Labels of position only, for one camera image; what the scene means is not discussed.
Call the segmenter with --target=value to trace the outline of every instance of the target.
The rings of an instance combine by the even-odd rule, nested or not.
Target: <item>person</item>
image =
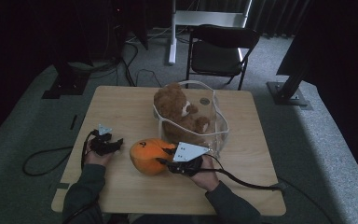
[[[99,156],[89,147],[81,176],[66,193],[63,209],[63,223],[95,223],[103,224],[103,215],[98,205],[100,191],[105,184],[104,174],[112,153]],[[212,158],[202,156],[201,168],[213,169]],[[198,172],[190,179],[200,188],[205,189],[205,196],[214,208],[217,216],[193,217],[176,215],[142,215],[130,216],[131,224],[254,224],[261,223],[260,213],[243,198],[234,194],[231,189],[220,181],[216,172]]]

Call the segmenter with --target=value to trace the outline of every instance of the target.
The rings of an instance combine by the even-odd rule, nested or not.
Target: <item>dark long sleeve shirt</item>
[[[62,220],[66,220],[73,213],[87,204],[98,199],[98,194],[104,186],[105,168],[101,165],[86,164],[83,172],[71,188],[69,188],[62,210]],[[234,194],[229,187],[220,182],[217,188],[205,193],[206,198],[214,208],[218,223],[224,224],[254,224],[260,223],[260,213],[243,198]],[[144,215],[136,219],[133,224],[145,223],[193,223],[191,216]],[[71,223],[102,224],[102,212],[96,203],[76,216]]]

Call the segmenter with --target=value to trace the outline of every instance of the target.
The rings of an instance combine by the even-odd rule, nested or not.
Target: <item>chair backrest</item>
[[[190,39],[197,38],[220,48],[253,49],[260,34],[252,29],[210,24],[195,26]]]

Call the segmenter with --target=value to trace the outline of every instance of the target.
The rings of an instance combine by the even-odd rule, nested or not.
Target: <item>chair seat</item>
[[[195,72],[232,77],[238,75],[242,69],[238,49],[222,49],[205,41],[194,43],[192,58],[191,68]]]

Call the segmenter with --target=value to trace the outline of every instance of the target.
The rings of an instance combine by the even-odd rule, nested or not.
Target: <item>orange object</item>
[[[167,166],[156,158],[172,161],[175,144],[169,144],[159,138],[149,138],[136,142],[130,150],[130,158],[135,168],[145,175],[157,175]]]

